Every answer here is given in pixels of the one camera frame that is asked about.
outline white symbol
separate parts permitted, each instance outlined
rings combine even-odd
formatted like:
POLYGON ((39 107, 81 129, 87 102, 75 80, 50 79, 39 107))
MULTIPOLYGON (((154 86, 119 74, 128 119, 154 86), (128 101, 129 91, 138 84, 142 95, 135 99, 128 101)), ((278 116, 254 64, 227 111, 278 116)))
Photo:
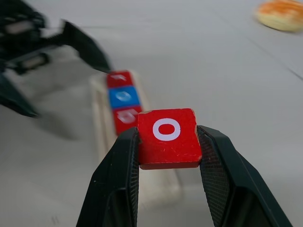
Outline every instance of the white symbol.
POLYGON ((178 138, 178 136, 180 135, 180 132, 181 132, 181 128, 180 128, 179 123, 176 120, 171 119, 171 118, 162 118, 162 119, 157 120, 155 122, 155 124, 153 124, 152 132, 153 132, 154 136, 159 140, 171 141, 171 140, 175 140, 176 138, 178 138), (160 133, 159 127, 164 124, 170 124, 170 125, 174 126, 174 131, 171 134, 167 134, 167 135, 160 133))
POLYGON ((122 102, 127 102, 132 99, 131 95, 126 91, 120 91, 116 93, 116 98, 122 102))
POLYGON ((121 79, 121 80, 124 80, 126 81, 126 77, 119 74, 119 75, 111 75, 110 77, 114 78, 114 79, 121 79))
POLYGON ((138 112, 135 111, 134 109, 122 110, 117 113, 118 113, 118 119, 125 124, 133 123, 136 120, 135 115, 138 114, 138 112))

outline red block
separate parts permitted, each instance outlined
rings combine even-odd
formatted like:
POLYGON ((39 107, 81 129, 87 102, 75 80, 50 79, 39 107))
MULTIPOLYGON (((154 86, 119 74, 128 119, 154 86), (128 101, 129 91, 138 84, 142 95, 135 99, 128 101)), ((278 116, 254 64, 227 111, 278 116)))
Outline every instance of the red block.
POLYGON ((138 113, 142 111, 140 106, 115 109, 113 111, 116 133, 119 135, 123 131, 136 127, 138 124, 138 113))
POLYGON ((154 110, 138 116, 141 169, 198 167, 202 151, 191 109, 154 110))
POLYGON ((114 71, 107 75, 107 87, 133 86, 132 75, 129 71, 114 71))

